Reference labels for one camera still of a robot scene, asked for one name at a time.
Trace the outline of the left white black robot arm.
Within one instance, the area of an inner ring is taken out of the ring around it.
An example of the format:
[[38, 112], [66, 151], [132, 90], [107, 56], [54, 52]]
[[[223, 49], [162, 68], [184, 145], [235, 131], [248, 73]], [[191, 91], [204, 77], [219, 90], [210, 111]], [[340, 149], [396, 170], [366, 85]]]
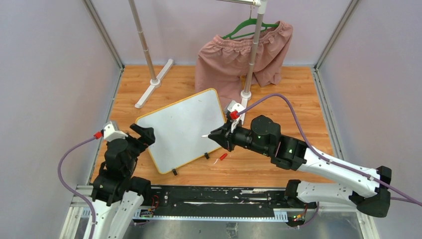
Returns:
[[93, 182], [86, 239], [123, 238], [137, 209], [152, 201], [151, 182], [133, 174], [140, 154], [155, 143], [154, 129], [134, 123], [130, 128], [139, 136], [121, 131], [114, 121], [95, 134], [106, 141], [107, 149]]

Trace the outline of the yellow framed whiteboard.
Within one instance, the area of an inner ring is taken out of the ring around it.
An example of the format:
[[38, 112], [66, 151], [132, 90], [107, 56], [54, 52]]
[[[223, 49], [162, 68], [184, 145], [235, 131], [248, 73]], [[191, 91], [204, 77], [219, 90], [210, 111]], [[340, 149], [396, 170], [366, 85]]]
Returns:
[[160, 174], [167, 174], [220, 146], [204, 138], [222, 126], [225, 116], [217, 91], [196, 93], [137, 118], [137, 125], [154, 129], [155, 143], [148, 152]]

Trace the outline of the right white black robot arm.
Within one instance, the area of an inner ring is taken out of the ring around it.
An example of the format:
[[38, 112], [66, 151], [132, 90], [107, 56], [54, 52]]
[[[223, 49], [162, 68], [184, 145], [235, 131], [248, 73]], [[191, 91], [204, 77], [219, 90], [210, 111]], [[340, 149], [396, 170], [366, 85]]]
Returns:
[[296, 208], [305, 203], [327, 202], [349, 205], [373, 217], [387, 216], [391, 200], [387, 188], [392, 177], [390, 168], [362, 167], [323, 153], [302, 140], [283, 135], [280, 125], [266, 116], [254, 118], [250, 128], [233, 123], [228, 120], [206, 137], [227, 151], [243, 147], [268, 156], [279, 168], [309, 172], [332, 181], [289, 180], [284, 194], [287, 206]]

